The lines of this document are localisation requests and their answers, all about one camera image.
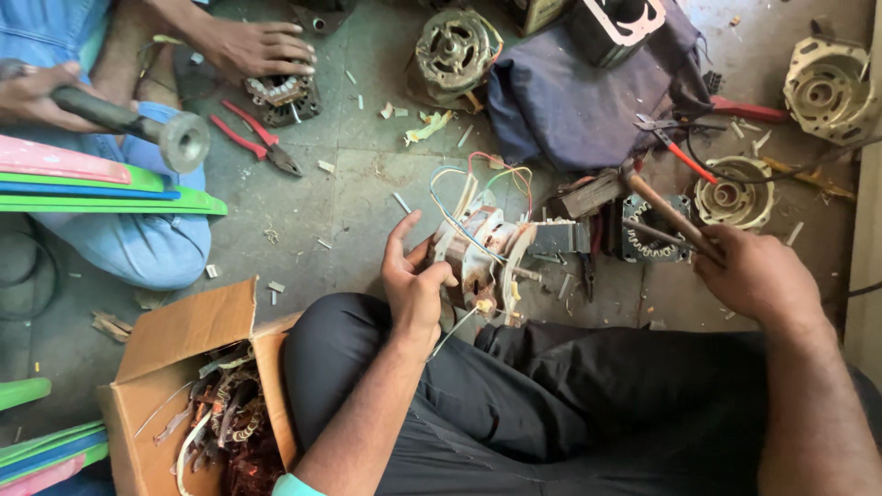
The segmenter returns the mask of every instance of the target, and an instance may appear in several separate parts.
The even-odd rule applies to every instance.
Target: red wire
[[[472,157],[475,155],[480,155],[482,157],[486,157],[488,160],[492,160],[498,164],[506,166],[508,169],[514,169],[511,165],[508,165],[505,162],[501,162],[496,160],[495,158],[485,154],[484,152],[472,152],[471,155],[468,156],[468,173],[472,173]],[[517,170],[514,173],[520,177],[520,180],[524,182],[524,185],[527,186],[527,205],[530,212],[533,212],[533,192],[530,190],[530,183],[518,172]]]

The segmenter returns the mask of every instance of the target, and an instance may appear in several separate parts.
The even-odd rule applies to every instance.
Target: cardboard box
[[[281,368],[283,334],[300,313],[253,328],[257,277],[187,297],[138,318],[126,345],[116,380],[99,387],[98,398],[108,430],[114,485],[120,495],[177,495],[169,469],[190,430],[181,423],[158,447],[153,436],[187,407],[188,382],[208,363],[205,352],[241,340],[254,347],[266,408],[279,453],[289,470],[297,452],[288,394]],[[172,395],[159,412],[147,419]],[[145,425],[135,437],[136,432]],[[224,466],[209,465],[196,474],[186,470],[184,488],[194,496],[220,495]]]

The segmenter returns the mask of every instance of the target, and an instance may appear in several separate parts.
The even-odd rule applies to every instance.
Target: insulation paper scrap
[[[443,128],[447,125],[447,122],[453,117],[453,111],[447,110],[443,116],[441,114],[435,112],[431,117],[426,117],[423,121],[428,122],[429,125],[422,129],[413,129],[408,131],[404,135],[404,143],[405,145],[410,145],[411,143],[415,143],[420,139],[426,139],[432,135],[433,132]]]

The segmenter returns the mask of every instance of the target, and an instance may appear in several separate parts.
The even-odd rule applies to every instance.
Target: man's right hand
[[[695,272],[728,308],[767,328],[793,319],[824,318],[818,284],[796,252],[776,237],[723,225],[702,232],[719,241],[727,268],[696,255]]]
[[[59,109],[49,98],[52,90],[59,86],[75,86],[103,98],[79,80],[79,64],[65,62],[49,68],[26,65],[24,73],[24,76],[0,81],[0,123],[42,123],[75,132],[107,132],[83,117]]]

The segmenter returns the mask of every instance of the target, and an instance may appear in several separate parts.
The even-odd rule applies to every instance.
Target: black cable
[[[55,256],[52,255],[52,252],[49,250],[49,248],[46,247],[44,240],[42,239],[42,235],[37,229],[37,225],[34,219],[30,215],[26,215],[26,219],[28,225],[31,227],[31,232],[26,233],[19,231],[19,234],[33,242],[37,246],[38,251],[37,258],[34,261],[34,267],[32,267],[32,269],[28,272],[28,277],[21,282],[27,282],[33,279],[39,272],[39,267],[42,261],[45,259],[48,260],[49,264],[52,266],[52,290],[49,292],[49,296],[46,297],[42,303],[38,304],[30,312],[0,311],[0,320],[20,322],[36,318],[41,313],[45,312],[47,308],[49,308],[49,304],[55,301],[56,295],[58,294],[58,290],[61,286],[61,273],[58,269],[58,262],[56,261]]]
[[[782,179],[788,179],[802,172],[811,172],[816,169],[818,166],[834,161],[839,158],[843,154],[847,152],[853,152],[857,149],[867,147],[874,143],[879,143],[882,141],[882,136],[873,136],[867,139],[862,139],[853,145],[848,145],[847,147],[839,147],[835,148],[831,152],[821,155],[821,158],[810,163],[809,165],[804,165],[802,167],[794,167],[790,172],[779,172],[777,174],[772,174],[770,177],[763,177],[762,179],[743,179],[741,177],[734,177],[726,174],[725,172],[720,172],[719,170],[714,170],[713,167],[709,167],[704,161],[702,161],[696,154],[695,150],[692,149],[692,140],[691,133],[686,133],[686,148],[689,150],[689,154],[692,155],[692,159],[704,170],[710,172],[714,176],[725,179],[727,181],[731,181],[733,183],[738,184],[764,184],[764,183],[772,183],[774,181],[780,181]]]
[[[855,289],[854,291],[850,291],[848,293],[849,298],[859,297],[861,295],[865,295],[867,293],[872,293],[878,289],[882,289],[882,282],[877,282],[872,286],[867,286],[866,288]]]

